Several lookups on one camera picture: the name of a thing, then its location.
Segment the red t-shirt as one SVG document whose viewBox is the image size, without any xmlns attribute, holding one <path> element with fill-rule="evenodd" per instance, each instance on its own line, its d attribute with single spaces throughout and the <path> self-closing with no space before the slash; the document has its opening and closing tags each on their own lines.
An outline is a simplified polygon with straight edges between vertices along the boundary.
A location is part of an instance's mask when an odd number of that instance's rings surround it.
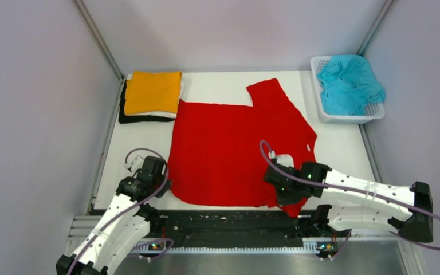
<svg viewBox="0 0 440 275">
<path fill-rule="evenodd" d="M 181 101 L 168 159 L 171 192 L 194 205 L 276 207 L 264 181 L 260 141 L 290 155 L 296 167 L 315 160 L 317 135 L 275 78 L 246 88 L 252 106 Z"/>
</svg>

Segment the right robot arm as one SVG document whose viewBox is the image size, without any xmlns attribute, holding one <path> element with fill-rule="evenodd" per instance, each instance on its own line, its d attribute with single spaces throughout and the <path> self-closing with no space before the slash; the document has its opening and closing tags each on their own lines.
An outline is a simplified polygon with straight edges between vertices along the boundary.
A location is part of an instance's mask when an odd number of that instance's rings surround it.
<svg viewBox="0 0 440 275">
<path fill-rule="evenodd" d="M 389 231 L 413 242 L 434 240 L 433 199 L 427 183 L 387 185 L 317 162 L 304 162 L 296 169 L 289 154 L 271 152 L 267 159 L 270 163 L 264 181 L 274 187 L 280 206 L 321 199 L 311 216 L 313 229 L 320 236 L 333 231 L 367 229 Z"/>
</svg>

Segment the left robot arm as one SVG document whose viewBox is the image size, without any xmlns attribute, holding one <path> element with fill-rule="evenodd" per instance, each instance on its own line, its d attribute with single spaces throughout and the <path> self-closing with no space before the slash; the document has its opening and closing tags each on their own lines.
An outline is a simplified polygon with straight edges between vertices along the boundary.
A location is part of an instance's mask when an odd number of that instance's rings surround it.
<svg viewBox="0 0 440 275">
<path fill-rule="evenodd" d="M 144 237 L 160 232 L 159 211 L 148 201 L 168 189 L 167 163 L 161 157 L 136 158 L 97 225 L 71 255 L 56 263 L 57 274 L 114 274 Z"/>
</svg>

